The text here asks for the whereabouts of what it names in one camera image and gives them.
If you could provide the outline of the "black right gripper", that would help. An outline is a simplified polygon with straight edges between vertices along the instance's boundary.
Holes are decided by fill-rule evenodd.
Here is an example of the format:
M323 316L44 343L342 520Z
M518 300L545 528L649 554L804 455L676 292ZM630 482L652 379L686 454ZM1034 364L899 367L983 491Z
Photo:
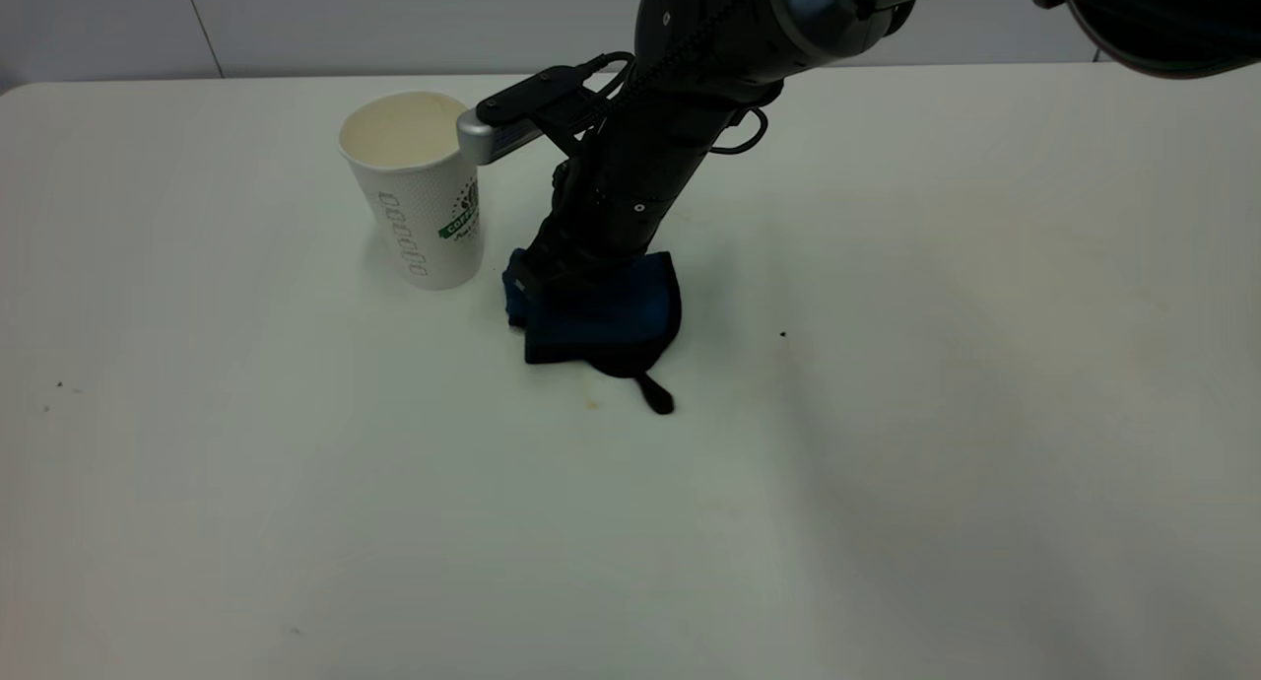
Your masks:
M734 114L726 98L657 90L612 110L538 236L509 254L509 290L541 300L630 271Z

